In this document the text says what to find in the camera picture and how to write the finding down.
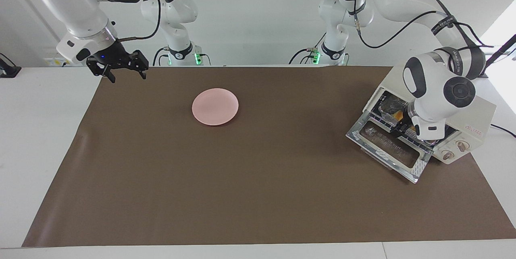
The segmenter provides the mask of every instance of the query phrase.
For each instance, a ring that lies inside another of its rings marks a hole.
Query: white wall
[[[18,66],[46,66],[42,57],[56,44],[26,0],[0,0],[0,52]]]
[[[325,25],[317,13],[321,0],[194,0],[199,7],[199,19],[186,25],[194,42],[203,47],[214,64],[281,64],[287,63],[299,49],[313,46],[324,33]],[[479,35],[485,32],[513,0],[442,0],[461,21],[471,24]],[[59,21],[39,0],[28,0],[37,14],[50,26],[48,35],[64,33]],[[144,20],[138,4],[101,5],[117,22],[120,37],[144,36],[154,25]],[[17,24],[16,32],[24,25]],[[378,17],[363,29],[364,38],[379,44],[403,24]],[[388,46],[370,50],[363,46],[350,28],[347,50],[350,64],[396,64],[411,55],[439,47],[433,35],[421,25],[411,26]],[[24,39],[34,47],[40,41]],[[55,45],[49,38],[47,46]],[[162,36],[152,40],[127,42],[127,50],[141,49],[151,59],[157,48],[165,46]]]

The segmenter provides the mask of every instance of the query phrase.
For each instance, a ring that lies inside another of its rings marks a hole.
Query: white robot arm
[[[148,61],[139,51],[129,54],[118,40],[113,24],[98,2],[139,2],[140,0],[43,0],[54,15],[66,25],[67,34],[57,45],[63,57],[73,63],[85,62],[92,73],[114,83],[111,70],[136,70],[143,79]]]
[[[485,55],[465,33],[461,27],[464,24],[457,22],[440,0],[333,1],[334,7],[339,9],[329,9],[329,6],[324,6],[329,3],[328,0],[323,0],[321,8],[328,9],[320,10],[329,31],[321,45],[321,62],[338,61],[334,59],[338,57],[335,53],[343,53],[347,39],[343,38],[342,33],[339,35],[342,25],[356,27],[359,37],[367,45],[361,35],[361,27],[368,25],[373,16],[372,10],[367,10],[367,2],[374,2],[379,13],[388,20],[416,22],[431,30],[443,48],[411,57],[405,66],[403,79],[415,97],[407,112],[418,138],[444,138],[446,119],[471,105],[475,87],[470,80],[479,77],[485,67]],[[339,24],[337,15],[343,16]]]
[[[192,0],[143,0],[141,12],[144,17],[156,23],[157,7],[162,8],[160,31],[168,43],[169,59],[175,66],[193,66],[199,64],[200,48],[188,36],[188,31],[182,25],[197,19],[197,6]]]

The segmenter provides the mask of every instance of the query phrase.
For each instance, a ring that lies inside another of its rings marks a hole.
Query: black device
[[[20,66],[10,66],[3,59],[0,58],[0,78],[14,78],[20,73],[22,68]]]
[[[106,50],[101,50],[91,57],[88,57],[86,60],[86,65],[88,68],[90,68],[92,73],[95,76],[107,77],[111,83],[115,83],[116,78],[113,73],[111,73],[111,70],[127,68],[129,70],[135,70],[138,72],[142,79],[147,79],[147,74],[145,71],[149,70],[149,61],[146,59],[144,54],[140,50],[135,50],[135,52],[132,54],[126,53],[123,46],[119,42],[114,43],[114,46],[111,46]],[[113,50],[122,50],[124,54],[115,54],[113,56],[117,58],[112,59],[111,54]]]

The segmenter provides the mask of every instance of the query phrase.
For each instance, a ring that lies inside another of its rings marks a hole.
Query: power cord
[[[167,50],[168,47],[164,47],[164,48],[160,48],[159,50],[157,50],[156,54],[154,55],[154,60],[152,62],[152,66],[156,66],[156,60],[158,59],[158,55],[163,51],[163,50]]]
[[[462,23],[462,22],[455,22],[454,24],[457,24],[457,25],[463,25],[463,26],[466,26],[472,33],[472,35],[475,37],[475,39],[484,47],[484,48],[494,48],[494,46],[487,46],[485,43],[483,43],[480,39],[479,39],[479,36],[475,33],[475,30],[473,30],[473,28],[467,24],[467,23]]]
[[[348,59],[346,61],[346,66],[348,66],[348,63],[350,62],[350,54],[345,54],[345,56],[348,56]]]
[[[295,53],[295,55],[292,57],[292,59],[290,60],[289,64],[292,64],[292,62],[293,62],[293,60],[295,59],[295,57],[297,57],[300,53],[302,53],[302,52],[309,52],[309,51],[310,51],[310,49],[308,49],[308,48],[304,48],[304,49],[302,49],[302,50],[299,50],[299,51],[298,51],[297,53]]]
[[[324,33],[324,35],[321,37],[321,39],[315,44],[314,48],[317,48],[317,46],[319,46],[319,43],[321,43],[321,41],[323,41],[322,39],[324,39],[324,37],[326,37],[326,33]]]
[[[151,35],[148,35],[147,37],[126,37],[123,39],[119,39],[120,42],[126,42],[126,41],[136,41],[136,40],[148,40],[151,37],[155,36],[158,30],[160,29],[160,23],[161,23],[161,0],[158,1],[158,23],[156,24],[156,29]]]
[[[168,57],[168,55],[161,55],[161,56],[160,56],[160,58],[158,59],[158,65],[160,65],[160,66],[161,66],[161,59],[162,59],[163,57],[166,57],[166,58],[167,58],[167,57]]]
[[[300,64],[302,64],[302,63],[303,63],[304,59],[306,59],[306,61],[304,62],[304,64],[307,64],[307,63],[308,63],[308,61],[309,61],[311,58],[314,58],[314,56],[306,56],[306,57],[302,58],[302,59],[301,59]]]
[[[501,131],[505,131],[505,132],[509,133],[510,135],[512,135],[514,138],[516,138],[516,134],[514,134],[513,132],[510,132],[509,130],[507,130],[503,127],[500,127],[500,126],[494,125],[494,124],[491,124],[491,126],[494,128],[500,129]]]
[[[354,10],[356,12],[356,0],[354,2]],[[408,26],[410,26],[411,24],[413,24],[416,20],[420,19],[421,17],[424,17],[425,15],[430,15],[432,13],[437,13],[437,11],[433,10],[433,11],[427,11],[425,13],[422,13],[420,15],[418,15],[417,17],[415,17],[413,20],[409,21],[408,24],[406,24],[405,26],[402,27],[402,29],[398,30],[397,33],[395,33],[389,40],[387,40],[385,43],[382,43],[380,44],[379,46],[371,46],[369,45],[365,40],[364,38],[362,37],[362,32],[360,30],[360,22],[358,20],[358,16],[355,14],[354,15],[354,18],[355,18],[355,23],[356,23],[356,31],[358,32],[358,36],[360,38],[360,40],[362,41],[362,43],[367,46],[368,48],[381,48],[382,46],[385,46],[387,43],[391,42],[392,40],[395,39],[395,37],[397,37],[400,33],[402,33],[405,29],[407,29]]]
[[[207,54],[200,54],[200,57],[208,57],[208,62],[210,62],[210,66],[212,65],[212,59],[210,59],[210,56]]]

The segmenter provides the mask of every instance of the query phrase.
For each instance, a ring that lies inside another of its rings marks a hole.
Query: black cable
[[[516,134],[514,134],[513,132],[510,132],[509,130],[507,130],[507,129],[503,128],[503,127],[500,127],[500,126],[494,125],[494,124],[491,124],[491,126],[495,127],[495,128],[498,128],[498,129],[500,129],[502,131],[505,131],[505,132],[509,133],[510,135],[512,135],[514,138],[516,138]]]
[[[363,37],[362,37],[362,33],[360,32],[359,29],[357,29],[356,31],[358,32],[358,36],[360,37],[360,40],[362,41],[362,43],[367,46],[368,48],[381,48],[382,46],[385,46],[387,43],[391,42],[393,39],[395,39],[395,37],[397,37],[400,33],[402,33],[402,31],[404,31],[405,29],[407,29],[407,27],[411,24],[413,24],[416,20],[420,19],[421,17],[424,17],[425,15],[430,15],[432,13],[437,13],[437,11],[433,10],[433,11],[427,11],[425,13],[422,13],[420,15],[418,15],[417,17],[415,17],[413,20],[409,21],[408,24],[406,24],[405,26],[402,27],[402,29],[398,30],[397,33],[395,33],[395,35],[393,35],[389,40],[387,40],[385,43],[382,43],[380,44],[379,46],[371,46],[369,44],[367,44],[367,42],[364,41]]]
[[[210,66],[212,65],[212,59],[210,59],[209,55],[207,55],[207,54],[200,54],[199,56],[201,56],[201,57],[205,57],[205,56],[208,57],[208,62],[210,62]]]
[[[4,54],[2,54],[2,53],[0,53],[0,55],[1,55],[2,57],[6,58],[10,63],[12,63],[12,66],[16,66],[16,64],[15,64],[13,61],[11,61],[11,59],[9,59],[6,55],[4,55]]]
[[[165,50],[165,48],[160,48],[160,49],[156,52],[156,54],[154,55],[154,60],[153,60],[153,62],[152,62],[152,66],[156,66],[156,59],[158,59],[158,55],[159,55],[163,50]]]
[[[501,62],[504,59],[507,59],[510,55],[514,54],[514,52],[516,52],[516,48],[514,48],[514,50],[512,50],[512,52],[510,52],[508,55],[506,55],[503,59],[499,59],[498,61],[496,61],[494,63]]]
[[[160,65],[160,66],[161,66],[161,59],[162,59],[163,57],[166,57],[166,58],[167,58],[167,57],[168,57],[168,55],[161,55],[161,56],[160,56],[160,58],[158,59],[158,65]]]
[[[319,46],[319,43],[321,43],[321,41],[323,41],[322,39],[324,39],[324,37],[326,37],[326,33],[324,33],[324,35],[321,37],[321,39],[317,42],[317,44],[314,46],[314,48],[317,48],[317,46]]]
[[[350,54],[345,54],[345,56],[348,56],[348,60],[346,61],[346,66],[348,66],[348,63],[350,62]]]
[[[307,63],[308,63],[308,61],[310,61],[310,59],[313,59],[313,58],[314,58],[314,56],[312,56],[312,55],[308,55],[308,56],[306,56],[306,57],[302,58],[302,59],[301,59],[301,62],[300,62],[299,64],[303,64],[304,59],[306,59],[306,61],[304,62],[304,64],[307,64]]]
[[[473,28],[467,24],[467,23],[462,23],[462,22],[455,22],[455,24],[458,24],[458,25],[463,25],[463,26],[466,26],[470,31],[471,33],[473,34],[473,36],[475,37],[475,39],[483,46],[485,46],[485,48],[494,48],[494,46],[487,46],[485,43],[483,43],[480,39],[479,39],[479,36],[475,33],[475,31],[473,30]]]
[[[310,50],[308,50],[307,48],[304,48],[302,50],[299,50],[297,53],[295,53],[295,55],[292,57],[291,61],[289,62],[289,64],[292,64],[293,60],[295,59],[295,57],[297,57],[300,53],[302,52],[309,52]]]
[[[149,38],[156,35],[158,30],[160,29],[160,23],[161,23],[161,0],[158,1],[158,22],[156,24],[156,29],[151,35],[148,35],[147,37],[126,37],[124,39],[119,39],[120,42],[126,42],[126,41],[135,41],[135,40],[148,40]]]

